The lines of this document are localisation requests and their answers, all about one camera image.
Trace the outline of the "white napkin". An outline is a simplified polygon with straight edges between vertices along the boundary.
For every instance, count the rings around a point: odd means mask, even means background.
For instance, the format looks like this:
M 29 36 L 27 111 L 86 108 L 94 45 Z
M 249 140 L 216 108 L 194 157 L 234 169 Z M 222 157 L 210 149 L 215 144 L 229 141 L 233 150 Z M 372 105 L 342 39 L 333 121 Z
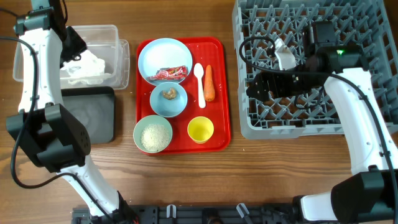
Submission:
M 105 72 L 105 66 L 103 59 L 86 50 L 80 54 L 80 60 L 64 62 L 60 74 L 69 85 L 99 85 L 111 75 Z

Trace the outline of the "orange carrot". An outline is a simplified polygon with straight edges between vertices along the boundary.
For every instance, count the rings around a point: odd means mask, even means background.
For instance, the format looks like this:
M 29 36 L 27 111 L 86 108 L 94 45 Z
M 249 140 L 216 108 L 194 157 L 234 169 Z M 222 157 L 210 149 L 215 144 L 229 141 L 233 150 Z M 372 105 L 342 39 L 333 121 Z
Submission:
M 211 65 L 206 66 L 204 97 L 206 101 L 213 101 L 215 99 L 215 88 L 213 84 L 213 70 Z

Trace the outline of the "white plastic spoon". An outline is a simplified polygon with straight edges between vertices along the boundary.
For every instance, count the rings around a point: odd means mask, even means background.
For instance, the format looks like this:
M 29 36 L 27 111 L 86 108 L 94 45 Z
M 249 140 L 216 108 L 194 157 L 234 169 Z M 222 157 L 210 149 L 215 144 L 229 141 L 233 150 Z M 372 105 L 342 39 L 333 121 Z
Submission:
M 197 78 L 198 83 L 198 105 L 200 108 L 204 109 L 206 107 L 206 101 L 203 91 L 202 78 L 204 76 L 204 69 L 200 63 L 196 63 L 193 68 L 193 74 Z

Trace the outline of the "yellow cup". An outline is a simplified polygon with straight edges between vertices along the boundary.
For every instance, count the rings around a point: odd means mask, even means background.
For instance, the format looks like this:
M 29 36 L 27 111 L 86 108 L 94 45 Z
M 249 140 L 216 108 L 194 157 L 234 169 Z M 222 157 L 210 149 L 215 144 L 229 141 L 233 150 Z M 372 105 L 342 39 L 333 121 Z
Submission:
M 197 144 L 206 143 L 212 137 L 214 130 L 213 122 L 204 116 L 193 118 L 187 126 L 189 137 Z

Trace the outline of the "red snack wrapper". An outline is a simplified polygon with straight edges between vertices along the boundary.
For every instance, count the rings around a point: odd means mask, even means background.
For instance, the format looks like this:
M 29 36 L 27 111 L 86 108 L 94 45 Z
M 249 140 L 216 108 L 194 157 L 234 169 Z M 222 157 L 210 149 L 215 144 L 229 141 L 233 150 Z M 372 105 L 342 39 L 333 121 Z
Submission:
M 155 75 L 148 77 L 150 81 L 183 80 L 188 76 L 188 68 L 184 65 L 159 69 Z

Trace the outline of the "light blue plate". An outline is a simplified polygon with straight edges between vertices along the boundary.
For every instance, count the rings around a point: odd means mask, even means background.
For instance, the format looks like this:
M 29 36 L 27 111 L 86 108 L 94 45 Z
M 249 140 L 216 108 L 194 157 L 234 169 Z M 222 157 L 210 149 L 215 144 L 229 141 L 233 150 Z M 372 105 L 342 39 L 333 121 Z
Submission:
M 161 68 L 182 65 L 188 68 L 189 76 L 193 68 L 193 56 L 188 47 L 181 41 L 171 38 L 161 38 L 150 41 L 144 46 L 139 53 L 137 64 L 141 77 L 151 85 L 157 86 L 163 82 L 181 83 L 184 79 L 150 81 L 147 78 L 155 75 Z

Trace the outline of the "brown mushroom piece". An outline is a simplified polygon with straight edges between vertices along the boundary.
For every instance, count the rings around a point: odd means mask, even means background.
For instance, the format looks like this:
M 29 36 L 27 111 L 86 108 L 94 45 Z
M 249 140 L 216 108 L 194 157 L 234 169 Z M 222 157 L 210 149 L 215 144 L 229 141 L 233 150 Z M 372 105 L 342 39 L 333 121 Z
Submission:
M 169 88 L 162 91 L 162 96 L 167 100 L 173 100 L 177 97 L 178 91 L 175 88 Z

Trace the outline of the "light blue bowl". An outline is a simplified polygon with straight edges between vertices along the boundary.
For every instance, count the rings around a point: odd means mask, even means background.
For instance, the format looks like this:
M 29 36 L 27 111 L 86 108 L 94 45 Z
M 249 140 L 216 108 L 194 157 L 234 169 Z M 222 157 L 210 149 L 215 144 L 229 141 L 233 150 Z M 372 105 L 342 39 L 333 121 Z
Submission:
M 173 100 L 167 100 L 162 96 L 163 90 L 175 88 L 178 95 Z M 159 116 L 173 118 L 178 116 L 187 106 L 188 96 L 185 89 L 174 82 L 165 82 L 157 85 L 150 94 L 150 107 Z

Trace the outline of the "green bowl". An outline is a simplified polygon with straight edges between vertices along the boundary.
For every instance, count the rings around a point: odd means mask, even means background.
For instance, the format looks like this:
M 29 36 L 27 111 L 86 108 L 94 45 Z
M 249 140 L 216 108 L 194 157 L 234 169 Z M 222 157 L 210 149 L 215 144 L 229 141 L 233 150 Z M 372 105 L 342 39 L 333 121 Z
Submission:
M 149 115 L 140 119 L 133 131 L 136 146 L 145 153 L 156 154 L 171 143 L 172 126 L 165 118 Z

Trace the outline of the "white rice pile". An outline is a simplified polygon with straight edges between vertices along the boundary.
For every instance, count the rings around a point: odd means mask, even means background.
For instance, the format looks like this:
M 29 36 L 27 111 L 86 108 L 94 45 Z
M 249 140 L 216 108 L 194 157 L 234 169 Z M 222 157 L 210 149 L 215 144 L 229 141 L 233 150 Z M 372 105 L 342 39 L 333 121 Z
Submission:
M 159 152 L 169 145 L 171 137 L 164 125 L 150 124 L 143 129 L 140 140 L 145 151 Z

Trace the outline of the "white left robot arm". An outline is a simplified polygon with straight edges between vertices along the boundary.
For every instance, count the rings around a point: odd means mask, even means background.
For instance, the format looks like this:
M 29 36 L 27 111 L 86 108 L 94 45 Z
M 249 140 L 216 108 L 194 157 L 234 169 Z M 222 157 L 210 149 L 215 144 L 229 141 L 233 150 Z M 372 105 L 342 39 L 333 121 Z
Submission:
M 67 20 L 64 1 L 32 1 L 28 13 L 16 16 L 14 41 L 22 46 L 24 82 L 7 131 L 15 151 L 22 149 L 35 166 L 76 190 L 92 223 L 138 223 L 139 216 L 95 166 L 88 131 L 64 106 L 60 69 L 81 59 L 87 48 Z

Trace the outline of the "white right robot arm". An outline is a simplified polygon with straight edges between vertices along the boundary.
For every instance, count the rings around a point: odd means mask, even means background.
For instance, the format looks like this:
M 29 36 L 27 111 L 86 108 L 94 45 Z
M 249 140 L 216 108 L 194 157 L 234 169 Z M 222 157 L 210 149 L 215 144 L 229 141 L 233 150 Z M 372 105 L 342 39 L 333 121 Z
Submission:
M 332 100 L 345 134 L 352 176 L 330 191 L 298 196 L 277 213 L 291 223 L 397 221 L 397 147 L 391 139 L 361 47 L 323 41 L 305 46 L 306 61 L 272 55 L 279 70 L 260 68 L 247 94 L 267 100 L 269 93 L 291 96 L 320 87 Z

